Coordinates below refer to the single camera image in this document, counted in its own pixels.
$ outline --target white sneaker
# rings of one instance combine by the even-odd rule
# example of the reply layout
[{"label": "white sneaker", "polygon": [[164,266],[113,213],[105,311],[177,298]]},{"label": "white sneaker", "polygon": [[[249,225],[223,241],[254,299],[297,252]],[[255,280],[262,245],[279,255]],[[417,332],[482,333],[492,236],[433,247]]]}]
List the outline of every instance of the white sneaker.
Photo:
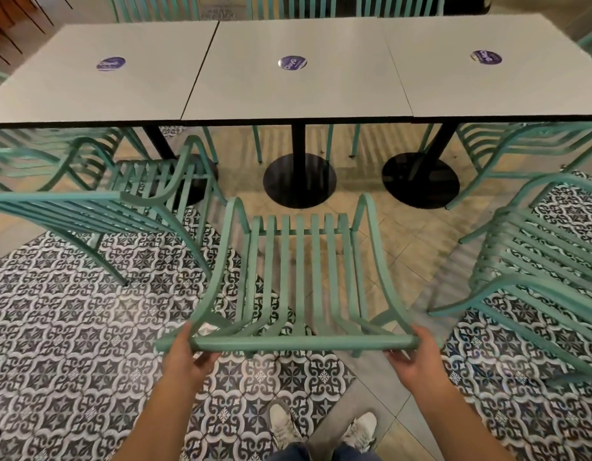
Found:
[{"label": "white sneaker", "polygon": [[271,403],[268,409],[268,416],[270,419],[270,431],[277,443],[277,448],[283,450],[290,443],[305,441],[298,428],[294,425],[292,416],[283,408],[281,403],[278,401]]},{"label": "white sneaker", "polygon": [[372,412],[367,412],[363,416],[357,417],[343,434],[342,442],[364,453],[371,448],[375,441],[373,434],[377,427],[377,418]]}]

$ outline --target forearm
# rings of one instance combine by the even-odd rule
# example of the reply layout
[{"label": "forearm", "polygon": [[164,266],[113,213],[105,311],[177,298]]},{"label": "forearm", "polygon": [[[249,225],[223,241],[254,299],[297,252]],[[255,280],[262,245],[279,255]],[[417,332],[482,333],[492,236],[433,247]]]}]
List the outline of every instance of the forearm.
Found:
[{"label": "forearm", "polygon": [[449,380],[414,397],[445,461],[514,461]]},{"label": "forearm", "polygon": [[195,393],[165,377],[112,461],[178,461]]}]

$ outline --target table leg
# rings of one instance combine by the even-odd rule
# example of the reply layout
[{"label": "table leg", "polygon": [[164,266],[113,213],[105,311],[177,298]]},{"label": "table leg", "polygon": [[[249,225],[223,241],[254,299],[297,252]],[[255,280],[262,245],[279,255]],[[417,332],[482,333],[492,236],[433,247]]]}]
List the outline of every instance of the table leg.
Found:
[{"label": "table leg", "polygon": [[289,208],[315,207],[337,188],[337,174],[329,162],[307,154],[305,125],[292,124],[292,154],[272,162],[264,173],[264,189],[279,205]]},{"label": "table leg", "polygon": [[[162,131],[159,126],[143,126],[142,129],[145,131],[146,135],[148,136],[151,143],[154,145],[157,153],[162,157],[163,160],[175,160],[177,156],[174,154],[170,146],[168,145],[168,141],[162,134]],[[200,156],[198,154],[194,154],[194,158],[200,160]],[[217,170],[217,165],[212,160],[209,160],[209,166],[211,167],[211,171],[215,175],[215,179],[219,179],[219,170]],[[181,183],[181,186],[177,190],[177,198],[180,197],[182,186],[184,183]],[[190,187],[189,194],[187,195],[187,205],[194,205],[204,199],[204,190],[206,188],[206,179],[197,179],[193,182]],[[151,194],[155,194],[156,189],[152,187]]]},{"label": "table leg", "polygon": [[394,198],[412,207],[433,209],[445,207],[458,195],[458,176],[439,160],[458,124],[442,124],[426,153],[399,154],[386,162],[382,180]]}]

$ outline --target white tabletop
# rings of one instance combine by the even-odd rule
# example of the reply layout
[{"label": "white tabletop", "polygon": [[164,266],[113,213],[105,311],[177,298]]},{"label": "white tabletop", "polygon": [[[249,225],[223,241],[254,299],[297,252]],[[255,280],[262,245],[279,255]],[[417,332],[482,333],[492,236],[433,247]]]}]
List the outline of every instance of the white tabletop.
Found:
[{"label": "white tabletop", "polygon": [[[217,21],[65,26],[0,86],[0,123],[178,120],[216,27]],[[125,64],[98,70],[113,57]]]},{"label": "white tabletop", "polygon": [[592,58],[540,14],[381,22],[415,117],[592,115]]},{"label": "white tabletop", "polygon": [[183,119],[411,115],[378,20],[340,18],[221,22]]}]

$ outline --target person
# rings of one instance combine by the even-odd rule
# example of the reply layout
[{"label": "person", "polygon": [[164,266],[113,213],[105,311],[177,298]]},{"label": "person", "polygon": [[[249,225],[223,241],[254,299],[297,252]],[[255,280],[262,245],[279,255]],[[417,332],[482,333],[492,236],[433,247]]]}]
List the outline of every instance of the person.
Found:
[{"label": "person", "polygon": [[[409,356],[399,351],[384,354],[400,382],[415,398],[446,461],[514,461],[450,382],[437,342],[424,327],[413,326],[420,338]],[[218,353],[203,353],[195,361],[185,325],[163,361],[163,375],[151,393],[129,437],[112,461],[179,461],[196,394],[213,369]],[[269,405],[270,429],[279,451],[268,461],[310,461],[305,440],[289,409],[280,401]],[[332,461],[378,461],[370,450],[377,426],[368,412],[354,419]]]}]

